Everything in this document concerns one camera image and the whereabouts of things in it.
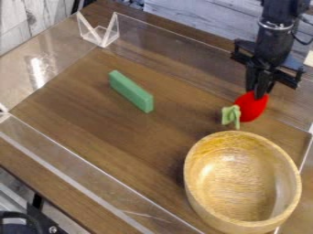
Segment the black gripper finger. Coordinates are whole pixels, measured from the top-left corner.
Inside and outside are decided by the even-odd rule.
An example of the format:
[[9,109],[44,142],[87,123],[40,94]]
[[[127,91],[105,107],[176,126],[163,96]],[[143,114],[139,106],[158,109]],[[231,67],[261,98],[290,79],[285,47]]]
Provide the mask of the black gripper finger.
[[262,70],[258,73],[257,83],[254,87],[254,99],[259,100],[267,93],[269,87],[273,83],[273,73],[267,70]]
[[257,69],[251,63],[246,65],[246,91],[254,90]]

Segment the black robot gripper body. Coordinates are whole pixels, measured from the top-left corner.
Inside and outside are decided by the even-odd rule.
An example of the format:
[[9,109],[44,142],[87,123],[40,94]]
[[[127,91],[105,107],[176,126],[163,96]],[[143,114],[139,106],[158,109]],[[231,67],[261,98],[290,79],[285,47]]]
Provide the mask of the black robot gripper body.
[[274,30],[266,27],[259,27],[254,41],[234,41],[231,58],[244,66],[251,63],[257,69],[257,77],[262,70],[273,73],[269,90],[277,81],[291,89],[298,87],[305,68],[301,61],[291,56],[293,41],[290,29]]

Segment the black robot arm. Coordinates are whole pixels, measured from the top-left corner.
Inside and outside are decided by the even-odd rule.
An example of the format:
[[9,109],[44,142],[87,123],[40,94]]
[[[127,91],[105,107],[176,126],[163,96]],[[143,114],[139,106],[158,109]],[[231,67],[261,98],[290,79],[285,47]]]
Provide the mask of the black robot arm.
[[236,39],[231,58],[246,66],[246,91],[259,100],[277,82],[291,89],[298,87],[306,72],[303,62],[291,55],[293,42],[303,46],[313,42],[301,40],[295,34],[310,0],[261,0],[263,7],[258,19],[254,41]]

